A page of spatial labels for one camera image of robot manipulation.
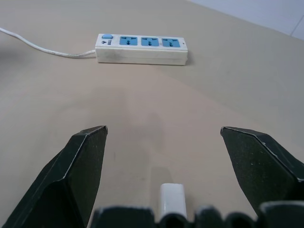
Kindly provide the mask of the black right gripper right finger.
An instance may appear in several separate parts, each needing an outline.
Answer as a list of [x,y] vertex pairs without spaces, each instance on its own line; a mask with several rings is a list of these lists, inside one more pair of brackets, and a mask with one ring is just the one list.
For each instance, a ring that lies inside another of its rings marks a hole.
[[255,212],[269,201],[304,201],[304,163],[274,138],[250,129],[220,130],[237,181]]

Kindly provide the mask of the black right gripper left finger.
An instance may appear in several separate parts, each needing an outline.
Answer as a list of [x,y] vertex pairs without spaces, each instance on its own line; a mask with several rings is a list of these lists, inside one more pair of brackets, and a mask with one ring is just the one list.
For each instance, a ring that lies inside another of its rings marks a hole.
[[74,134],[33,181],[2,228],[86,228],[100,185],[106,126]]

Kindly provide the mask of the white plug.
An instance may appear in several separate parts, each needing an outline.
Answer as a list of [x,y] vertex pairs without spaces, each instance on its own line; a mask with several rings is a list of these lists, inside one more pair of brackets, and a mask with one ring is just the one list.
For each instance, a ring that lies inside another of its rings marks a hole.
[[179,214],[187,218],[185,191],[183,184],[164,183],[160,186],[160,218],[167,214]]

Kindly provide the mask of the white blue power strip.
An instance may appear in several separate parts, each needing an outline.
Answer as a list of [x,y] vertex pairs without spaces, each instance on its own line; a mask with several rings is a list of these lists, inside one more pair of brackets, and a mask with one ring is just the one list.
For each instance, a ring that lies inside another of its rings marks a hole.
[[188,48],[181,37],[99,34],[95,56],[99,63],[184,66]]

